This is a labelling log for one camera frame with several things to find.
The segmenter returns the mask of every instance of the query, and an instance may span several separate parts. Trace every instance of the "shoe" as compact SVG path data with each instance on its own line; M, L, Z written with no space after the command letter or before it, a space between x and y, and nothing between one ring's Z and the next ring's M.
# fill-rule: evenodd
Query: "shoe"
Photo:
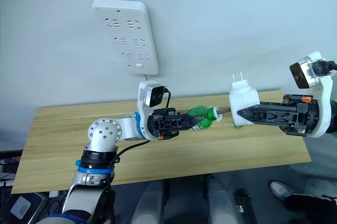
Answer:
M269 187L273 194L281 200L284 200L295 193L289 186L278 181L271 181Z

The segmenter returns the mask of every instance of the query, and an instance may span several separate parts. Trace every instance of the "power outlet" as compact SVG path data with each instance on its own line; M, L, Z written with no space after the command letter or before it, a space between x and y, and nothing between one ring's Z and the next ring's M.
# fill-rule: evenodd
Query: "power outlet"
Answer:
M94 0L93 10L122 66L129 73L158 74L150 21L142 2Z

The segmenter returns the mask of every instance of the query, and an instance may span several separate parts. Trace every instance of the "white power strip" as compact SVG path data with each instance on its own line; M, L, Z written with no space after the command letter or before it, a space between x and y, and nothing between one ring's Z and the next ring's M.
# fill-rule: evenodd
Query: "white power strip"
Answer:
M95 0L93 10L129 73L159 72L146 6L126 0Z

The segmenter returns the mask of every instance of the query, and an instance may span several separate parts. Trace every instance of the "white wall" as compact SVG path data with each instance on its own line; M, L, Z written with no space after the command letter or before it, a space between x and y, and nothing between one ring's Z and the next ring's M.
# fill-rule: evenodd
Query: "white wall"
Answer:
M136 98L144 77L120 70L92 1L1 0L1 149L23 147L36 107ZM291 63L314 50L337 60L336 0L139 1L160 61L153 78L173 97L227 93L240 70L259 90L298 93Z

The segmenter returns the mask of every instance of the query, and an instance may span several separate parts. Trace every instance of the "light wood surface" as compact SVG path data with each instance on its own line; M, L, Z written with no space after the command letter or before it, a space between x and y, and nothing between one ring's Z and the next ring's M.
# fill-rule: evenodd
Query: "light wood surface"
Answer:
M260 99L280 102L283 94L262 92ZM180 111L197 105L226 107L228 95L176 98L170 103ZM88 143L88 126L96 119L120 118L135 110L135 101L39 108L12 193L68 189L76 169L74 162ZM121 150L135 143L121 141L118 146ZM271 126L234 129L228 113L205 131L182 131L171 140L150 142L127 151L116 165L113 184L308 161L311 160L302 137L287 136Z

